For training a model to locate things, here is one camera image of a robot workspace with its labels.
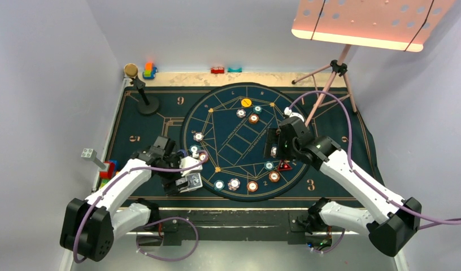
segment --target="red triangle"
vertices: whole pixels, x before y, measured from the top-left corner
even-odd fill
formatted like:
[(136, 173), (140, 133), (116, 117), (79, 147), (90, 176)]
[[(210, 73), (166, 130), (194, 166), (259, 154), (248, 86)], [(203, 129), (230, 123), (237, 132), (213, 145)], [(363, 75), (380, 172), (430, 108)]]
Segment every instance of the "red triangle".
[(292, 167), (284, 160), (281, 160), (279, 163), (279, 167), (277, 167), (278, 171), (291, 171)]

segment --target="yellow poker chip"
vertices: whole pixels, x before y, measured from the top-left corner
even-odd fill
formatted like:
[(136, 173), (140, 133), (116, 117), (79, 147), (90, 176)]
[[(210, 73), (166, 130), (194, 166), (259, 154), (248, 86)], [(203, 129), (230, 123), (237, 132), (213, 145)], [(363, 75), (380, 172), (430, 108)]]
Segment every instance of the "yellow poker chip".
[(249, 107), (249, 106), (252, 105), (252, 101), (250, 99), (247, 99), (247, 98), (242, 99), (241, 105), (244, 106), (244, 107)]

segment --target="gray wall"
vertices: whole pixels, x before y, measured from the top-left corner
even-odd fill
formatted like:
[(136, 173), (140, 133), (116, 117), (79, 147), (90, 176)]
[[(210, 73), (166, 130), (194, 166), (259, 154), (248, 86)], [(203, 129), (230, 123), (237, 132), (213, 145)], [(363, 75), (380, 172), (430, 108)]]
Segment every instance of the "gray wall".
[(299, 0), (88, 3), (122, 66), (143, 67), (153, 60), (160, 71), (204, 71), (233, 63), (245, 71), (310, 71), (343, 49), (292, 35)]
[(0, 1), (0, 270), (57, 270), (122, 78), (84, 0)]
[[(360, 48), (350, 67), (387, 186), (461, 217), (461, 1), (423, 52)], [(420, 231), (404, 252), (410, 270), (461, 270), (461, 226)]]

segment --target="teal poker chip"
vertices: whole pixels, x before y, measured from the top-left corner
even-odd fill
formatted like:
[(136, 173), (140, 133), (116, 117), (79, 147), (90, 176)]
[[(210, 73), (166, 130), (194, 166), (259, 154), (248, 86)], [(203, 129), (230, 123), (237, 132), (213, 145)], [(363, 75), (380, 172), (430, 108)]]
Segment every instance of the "teal poker chip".
[(217, 180), (214, 182), (214, 190), (220, 191), (224, 189), (225, 183), (222, 180)]
[(194, 153), (194, 152), (197, 152), (197, 151), (200, 151), (201, 150), (201, 147), (197, 146), (197, 145), (192, 145), (190, 148), (190, 153)]
[(254, 106), (254, 113), (260, 114), (262, 112), (262, 107), (260, 106)]
[(272, 171), (274, 169), (274, 164), (270, 161), (266, 162), (264, 164), (264, 168), (268, 171)]

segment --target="pink lamp panel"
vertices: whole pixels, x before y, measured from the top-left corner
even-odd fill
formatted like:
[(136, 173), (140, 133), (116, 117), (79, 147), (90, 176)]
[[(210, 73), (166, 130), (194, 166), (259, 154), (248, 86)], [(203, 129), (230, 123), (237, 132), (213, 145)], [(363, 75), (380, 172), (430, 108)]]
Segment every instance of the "pink lamp panel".
[(301, 0), (292, 33), (308, 40), (419, 52), (454, 2)]

